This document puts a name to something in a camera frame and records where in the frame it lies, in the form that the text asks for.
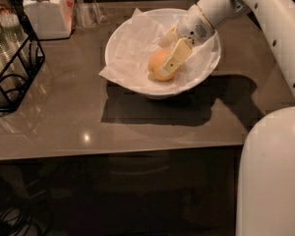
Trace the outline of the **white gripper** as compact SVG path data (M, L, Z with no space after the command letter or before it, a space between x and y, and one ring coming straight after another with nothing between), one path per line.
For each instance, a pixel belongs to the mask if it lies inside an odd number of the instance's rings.
M193 5L158 41L161 48L169 47L169 54L159 68L162 77L172 75L192 54L193 44L205 43L215 34L198 5Z

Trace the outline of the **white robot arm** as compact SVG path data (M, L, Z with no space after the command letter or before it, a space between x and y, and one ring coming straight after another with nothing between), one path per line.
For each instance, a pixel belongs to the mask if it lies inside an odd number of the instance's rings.
M163 70L187 57L224 21L250 10L275 60L257 72L259 91L281 107L258 121L244 142L238 173L236 236L295 236L295 2L199 0L163 37L174 44Z

